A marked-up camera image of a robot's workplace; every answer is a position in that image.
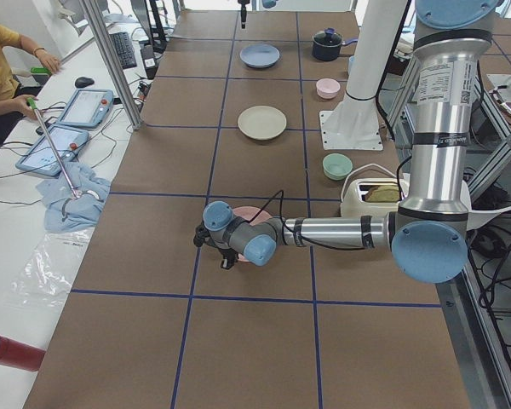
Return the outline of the dark blue pot with lid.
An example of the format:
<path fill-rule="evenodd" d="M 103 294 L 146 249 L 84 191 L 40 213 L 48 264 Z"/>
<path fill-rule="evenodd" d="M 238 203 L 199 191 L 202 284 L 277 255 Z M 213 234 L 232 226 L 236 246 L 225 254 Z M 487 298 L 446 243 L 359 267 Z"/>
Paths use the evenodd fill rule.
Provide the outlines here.
<path fill-rule="evenodd" d="M 325 28 L 313 35 L 312 56 L 324 62 L 336 60 L 343 47 L 357 43 L 358 40 L 357 37 L 344 39 L 334 28 Z"/>

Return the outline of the light blue cloth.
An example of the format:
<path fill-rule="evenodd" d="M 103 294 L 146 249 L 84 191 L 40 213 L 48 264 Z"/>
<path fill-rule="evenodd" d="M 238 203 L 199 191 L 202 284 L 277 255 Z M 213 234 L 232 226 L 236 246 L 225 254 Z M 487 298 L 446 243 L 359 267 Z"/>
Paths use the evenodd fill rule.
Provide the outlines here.
<path fill-rule="evenodd" d="M 88 165 L 68 162 L 66 170 L 81 193 L 79 198 L 73 197 L 63 174 L 37 185 L 46 207 L 44 228 L 51 233 L 69 233 L 95 226 L 110 192 L 111 183 L 98 177 Z"/>

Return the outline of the light blue plate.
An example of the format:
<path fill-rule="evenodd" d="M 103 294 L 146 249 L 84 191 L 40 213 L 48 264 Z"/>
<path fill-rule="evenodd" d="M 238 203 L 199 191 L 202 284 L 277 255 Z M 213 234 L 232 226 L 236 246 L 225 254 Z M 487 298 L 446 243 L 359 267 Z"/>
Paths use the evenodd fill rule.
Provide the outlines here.
<path fill-rule="evenodd" d="M 246 66 L 262 69 L 276 64 L 280 58 L 280 51 L 270 44 L 257 43 L 244 47 L 239 57 Z"/>

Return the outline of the black computer mouse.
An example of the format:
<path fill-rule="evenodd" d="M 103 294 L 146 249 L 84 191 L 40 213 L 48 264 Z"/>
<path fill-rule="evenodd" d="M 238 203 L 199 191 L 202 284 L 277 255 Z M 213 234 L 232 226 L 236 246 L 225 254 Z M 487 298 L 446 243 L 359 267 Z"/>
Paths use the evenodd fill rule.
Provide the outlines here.
<path fill-rule="evenodd" d="M 76 80 L 75 80 L 75 87 L 77 89 L 83 89 L 83 88 L 86 88 L 86 87 L 89 87 L 90 85 L 93 85 L 95 83 L 94 79 L 93 78 L 88 78 L 88 77 L 78 77 Z"/>

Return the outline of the aluminium frame post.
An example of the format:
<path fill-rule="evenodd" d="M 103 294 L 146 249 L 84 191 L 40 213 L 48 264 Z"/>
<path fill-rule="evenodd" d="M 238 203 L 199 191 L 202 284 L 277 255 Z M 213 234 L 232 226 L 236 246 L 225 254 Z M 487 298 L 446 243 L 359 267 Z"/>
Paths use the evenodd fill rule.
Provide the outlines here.
<path fill-rule="evenodd" d="M 137 131 L 142 126 L 141 115 L 131 94 L 98 3 L 93 0 L 80 0 L 80 5 L 93 32 L 97 47 L 112 78 L 118 97 L 123 103 L 123 108 L 127 113 L 132 129 Z"/>

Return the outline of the cream plate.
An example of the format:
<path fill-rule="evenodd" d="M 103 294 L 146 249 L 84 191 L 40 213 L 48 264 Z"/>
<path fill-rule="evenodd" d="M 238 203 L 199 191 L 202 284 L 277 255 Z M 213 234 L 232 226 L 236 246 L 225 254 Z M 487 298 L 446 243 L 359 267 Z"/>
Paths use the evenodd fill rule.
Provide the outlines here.
<path fill-rule="evenodd" d="M 286 128 L 287 119 L 279 109 L 255 106 L 238 116 L 238 127 L 250 139 L 268 141 L 279 136 Z"/>

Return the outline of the teach pendant tablet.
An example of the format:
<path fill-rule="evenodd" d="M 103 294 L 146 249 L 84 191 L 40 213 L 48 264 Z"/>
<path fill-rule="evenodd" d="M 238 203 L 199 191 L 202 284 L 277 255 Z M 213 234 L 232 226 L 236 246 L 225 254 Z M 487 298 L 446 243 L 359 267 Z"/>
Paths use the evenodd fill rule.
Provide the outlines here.
<path fill-rule="evenodd" d="M 96 129 L 112 107 L 110 89 L 77 89 L 67 102 L 57 124 L 86 130 Z"/>
<path fill-rule="evenodd" d="M 49 135 L 57 153 L 65 163 L 74 160 L 79 151 L 89 140 L 87 130 L 51 125 Z M 43 176 L 55 177 L 60 174 L 61 167 L 52 147 L 45 135 L 37 140 L 28 153 L 24 154 L 15 164 L 18 170 L 37 173 Z"/>

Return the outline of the pink bowl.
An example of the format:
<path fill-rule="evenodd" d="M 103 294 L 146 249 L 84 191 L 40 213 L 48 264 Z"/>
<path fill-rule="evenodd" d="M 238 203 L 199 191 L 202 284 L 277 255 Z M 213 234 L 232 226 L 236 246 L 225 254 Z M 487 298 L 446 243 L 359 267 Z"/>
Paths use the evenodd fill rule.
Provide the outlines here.
<path fill-rule="evenodd" d="M 333 78 L 321 78 L 316 82 L 317 95 L 325 100 L 335 98 L 341 88 L 341 84 Z"/>

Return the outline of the green bowl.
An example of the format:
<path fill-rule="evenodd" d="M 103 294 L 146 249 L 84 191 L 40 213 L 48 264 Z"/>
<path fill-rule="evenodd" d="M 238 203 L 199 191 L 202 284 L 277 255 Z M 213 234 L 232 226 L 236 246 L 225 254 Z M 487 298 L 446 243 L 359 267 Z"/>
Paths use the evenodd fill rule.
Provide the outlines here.
<path fill-rule="evenodd" d="M 349 157 L 341 153 L 327 154 L 322 161 L 324 175 L 333 180 L 344 180 L 353 170 L 353 163 Z"/>

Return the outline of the upper teach pendant tablet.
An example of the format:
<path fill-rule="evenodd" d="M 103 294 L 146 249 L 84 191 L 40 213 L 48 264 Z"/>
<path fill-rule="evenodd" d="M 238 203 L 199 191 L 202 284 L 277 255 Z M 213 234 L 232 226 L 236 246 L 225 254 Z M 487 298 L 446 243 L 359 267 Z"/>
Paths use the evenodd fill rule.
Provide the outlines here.
<path fill-rule="evenodd" d="M 77 89 L 67 102 L 57 124 L 86 130 L 96 129 L 112 107 L 110 89 Z"/>

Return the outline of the black keyboard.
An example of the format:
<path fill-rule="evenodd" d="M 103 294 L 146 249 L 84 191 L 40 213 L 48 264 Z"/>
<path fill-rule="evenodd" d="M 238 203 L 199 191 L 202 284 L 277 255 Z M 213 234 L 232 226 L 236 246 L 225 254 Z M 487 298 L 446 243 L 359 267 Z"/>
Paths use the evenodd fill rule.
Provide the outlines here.
<path fill-rule="evenodd" d="M 121 67 L 123 69 L 136 67 L 135 52 L 129 34 L 127 32 L 111 33 L 110 39 Z"/>

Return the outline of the person in yellow shirt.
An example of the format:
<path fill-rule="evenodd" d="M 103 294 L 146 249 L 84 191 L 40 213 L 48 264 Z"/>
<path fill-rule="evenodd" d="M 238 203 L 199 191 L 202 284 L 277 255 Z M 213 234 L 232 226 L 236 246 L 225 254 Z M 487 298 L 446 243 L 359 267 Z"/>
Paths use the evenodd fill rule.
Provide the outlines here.
<path fill-rule="evenodd" d="M 27 100 L 39 93 L 38 87 L 24 87 L 14 78 L 12 68 L 3 53 L 5 47 L 22 49 L 33 55 L 53 74 L 60 70 L 58 57 L 50 54 L 31 38 L 0 25 L 0 145 L 23 117 L 36 117 Z"/>

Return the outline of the cream toaster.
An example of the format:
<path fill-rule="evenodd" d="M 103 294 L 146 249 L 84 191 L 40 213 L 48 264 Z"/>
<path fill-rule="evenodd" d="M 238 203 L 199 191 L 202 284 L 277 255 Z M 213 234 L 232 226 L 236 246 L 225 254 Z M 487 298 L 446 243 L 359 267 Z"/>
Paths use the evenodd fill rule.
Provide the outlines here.
<path fill-rule="evenodd" d="M 379 164 L 366 164 L 353 170 L 345 179 L 341 191 L 341 217 L 385 216 L 396 211 L 408 193 L 409 182 Z"/>

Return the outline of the pink plate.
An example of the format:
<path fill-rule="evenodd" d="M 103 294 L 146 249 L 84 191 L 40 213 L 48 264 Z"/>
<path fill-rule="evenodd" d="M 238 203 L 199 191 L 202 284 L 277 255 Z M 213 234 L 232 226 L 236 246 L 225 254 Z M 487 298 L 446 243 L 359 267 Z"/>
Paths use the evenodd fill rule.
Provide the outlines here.
<path fill-rule="evenodd" d="M 276 239 L 268 224 L 252 225 L 248 219 L 233 214 L 223 239 L 228 246 L 256 266 L 264 266 L 276 250 Z"/>

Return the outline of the red cylinder tube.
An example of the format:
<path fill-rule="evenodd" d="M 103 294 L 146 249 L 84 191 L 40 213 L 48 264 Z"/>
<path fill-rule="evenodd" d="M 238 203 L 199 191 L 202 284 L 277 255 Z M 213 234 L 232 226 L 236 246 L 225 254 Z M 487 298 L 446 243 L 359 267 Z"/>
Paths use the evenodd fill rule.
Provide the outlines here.
<path fill-rule="evenodd" d="M 0 336 L 0 365 L 29 372 L 39 370 L 45 351 L 31 345 Z"/>

